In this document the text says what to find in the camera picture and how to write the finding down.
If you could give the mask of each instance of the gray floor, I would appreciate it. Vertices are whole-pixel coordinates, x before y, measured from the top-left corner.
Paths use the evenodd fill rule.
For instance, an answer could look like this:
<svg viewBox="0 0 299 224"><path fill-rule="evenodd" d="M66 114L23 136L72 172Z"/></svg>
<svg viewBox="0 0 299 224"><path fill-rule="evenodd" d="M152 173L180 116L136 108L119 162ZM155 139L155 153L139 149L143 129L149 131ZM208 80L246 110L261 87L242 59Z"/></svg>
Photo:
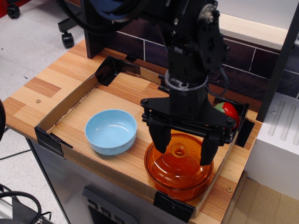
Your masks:
<svg viewBox="0 0 299 224"><path fill-rule="evenodd" d="M31 0L20 7L21 16L0 18L0 99L3 101L57 60L68 49L61 41L57 23L67 18L53 0ZM75 44L84 38L79 27L71 29ZM66 220L23 136L8 130L0 142L0 183L11 190L34 195L52 222ZM36 210L29 199L24 204Z"/></svg>

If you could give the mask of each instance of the wood grain surface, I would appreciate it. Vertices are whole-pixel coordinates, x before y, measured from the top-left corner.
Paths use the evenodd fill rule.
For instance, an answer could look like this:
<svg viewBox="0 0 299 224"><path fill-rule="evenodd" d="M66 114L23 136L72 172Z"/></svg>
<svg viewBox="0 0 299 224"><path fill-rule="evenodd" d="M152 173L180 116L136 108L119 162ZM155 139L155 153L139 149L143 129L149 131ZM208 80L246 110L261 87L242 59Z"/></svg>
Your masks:
<svg viewBox="0 0 299 224"><path fill-rule="evenodd" d="M34 127L74 89L88 79L107 55L123 60L126 57L121 53L105 49L93 59L88 59L85 41L80 42L3 102L7 113L7 126L25 137L37 141ZM164 68L149 65L144 61L137 60L135 63L160 74L165 72ZM121 74L109 87L100 86L94 89L88 97L82 100L81 104L55 125L51 132L75 148L75 152L69 152L69 157L66 159L77 161L76 156L81 154L84 155L86 161L100 161L108 170L115 169L120 174L133 176L140 184L149 184L143 157L146 147L152 140L146 124L140 119L143 111L140 107L140 98L165 96L165 93L157 91L157 85L148 80L138 78L137 85L135 79L136 77L131 75ZM119 98L126 100L119 104ZM83 112L80 108L85 106L92 108L92 110L84 110ZM137 120L138 131L137 141L131 149L124 154L107 158L99 156L91 149L83 130L87 120L92 115L100 110L110 108L123 109L131 113ZM232 148L225 166L199 214L192 218L189 223L221 223L261 127L261 123L255 120L256 112L250 110L247 118L255 122L255 126L245 147L234 146ZM227 150L228 145L220 147L214 169L219 167L221 157L225 155ZM87 163L84 167L89 170L92 169L88 167Z"/></svg>

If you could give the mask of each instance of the black wall tile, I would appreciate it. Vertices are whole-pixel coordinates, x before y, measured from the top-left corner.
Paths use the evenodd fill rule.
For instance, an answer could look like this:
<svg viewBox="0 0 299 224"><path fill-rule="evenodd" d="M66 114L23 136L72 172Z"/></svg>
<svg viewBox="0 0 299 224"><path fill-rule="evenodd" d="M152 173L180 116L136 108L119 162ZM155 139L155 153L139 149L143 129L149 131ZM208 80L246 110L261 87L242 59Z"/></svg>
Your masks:
<svg viewBox="0 0 299 224"><path fill-rule="evenodd" d="M299 93L299 75L289 71L284 71L276 92L285 94L289 97L297 97Z"/></svg>
<svg viewBox="0 0 299 224"><path fill-rule="evenodd" d="M230 67L224 67L223 69L229 79L229 89L231 91L257 100L263 99L269 83L268 79ZM218 72L214 72L209 80L214 85L225 86L224 79Z"/></svg>
<svg viewBox="0 0 299 224"><path fill-rule="evenodd" d="M299 73L299 46L295 46L292 50L285 69Z"/></svg>
<svg viewBox="0 0 299 224"><path fill-rule="evenodd" d="M133 20L120 31L148 41L163 44L159 27L143 19Z"/></svg>
<svg viewBox="0 0 299 224"><path fill-rule="evenodd" d="M256 49L250 72L264 78L271 78L278 54Z"/></svg>
<svg viewBox="0 0 299 224"><path fill-rule="evenodd" d="M147 62L168 68L168 55L166 47L146 41L145 60Z"/></svg>
<svg viewBox="0 0 299 224"><path fill-rule="evenodd" d="M230 47L228 52L228 62L225 64L244 71L249 71L255 49L228 40L225 40L224 42Z"/></svg>
<svg viewBox="0 0 299 224"><path fill-rule="evenodd" d="M103 44L107 48L144 60L143 40L121 33L114 33L109 35Z"/></svg>

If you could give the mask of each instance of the chair caster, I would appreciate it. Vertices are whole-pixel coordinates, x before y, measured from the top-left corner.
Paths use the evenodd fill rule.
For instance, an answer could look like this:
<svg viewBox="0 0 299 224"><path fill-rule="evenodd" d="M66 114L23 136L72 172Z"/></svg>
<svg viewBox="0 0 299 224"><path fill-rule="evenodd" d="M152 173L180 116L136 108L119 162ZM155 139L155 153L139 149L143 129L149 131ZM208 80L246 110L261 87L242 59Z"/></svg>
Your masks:
<svg viewBox="0 0 299 224"><path fill-rule="evenodd" d="M7 14L12 19L17 19L20 17L20 9L15 4L7 7Z"/></svg>
<svg viewBox="0 0 299 224"><path fill-rule="evenodd" d="M74 38L71 33L65 32L61 35L62 43L65 48L71 48L74 46Z"/></svg>

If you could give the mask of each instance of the orange lid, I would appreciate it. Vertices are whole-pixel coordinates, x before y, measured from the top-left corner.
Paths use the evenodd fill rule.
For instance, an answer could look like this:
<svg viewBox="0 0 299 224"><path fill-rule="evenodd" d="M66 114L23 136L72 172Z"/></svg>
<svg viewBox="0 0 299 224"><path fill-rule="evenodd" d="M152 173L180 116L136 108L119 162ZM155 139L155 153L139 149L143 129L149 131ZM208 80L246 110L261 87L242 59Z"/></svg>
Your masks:
<svg viewBox="0 0 299 224"><path fill-rule="evenodd" d="M164 154L151 143L145 153L146 170L154 182L172 189L189 189L204 184L213 163L200 166L201 141L185 133L171 134Z"/></svg>

